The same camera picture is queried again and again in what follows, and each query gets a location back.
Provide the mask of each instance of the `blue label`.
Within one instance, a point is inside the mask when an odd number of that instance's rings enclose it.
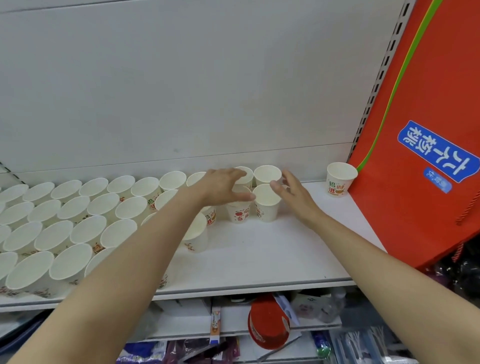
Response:
[[[410,120],[398,141],[457,183],[477,173],[480,158]]]
[[[427,167],[423,171],[423,175],[427,177],[430,181],[432,181],[435,186],[440,188],[446,194],[449,193],[452,189],[452,184],[430,167]]]

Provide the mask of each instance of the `white shelf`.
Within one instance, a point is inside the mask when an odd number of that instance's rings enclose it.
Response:
[[[351,196],[330,197],[325,182],[304,186],[326,213],[384,250]],[[252,213],[243,224],[219,220],[208,229],[209,249],[193,254],[181,246],[170,263],[171,285],[153,300],[354,285],[325,243],[285,206],[271,223]],[[0,296],[0,312],[53,308],[62,299]]]
[[[247,327],[250,305],[225,305],[221,308],[222,322],[221,336],[249,335]],[[292,331],[320,331],[342,326],[340,318],[326,324],[318,319],[299,317],[300,326],[291,328]],[[210,337],[210,315],[173,317],[162,313],[157,330],[149,339],[180,340]]]
[[[256,363],[259,347],[250,336],[239,337],[240,357],[235,359],[235,363]],[[281,362],[321,362],[317,356],[317,349],[313,339],[308,332],[302,334],[293,343],[284,347],[282,350],[270,355],[262,363],[281,363]]]

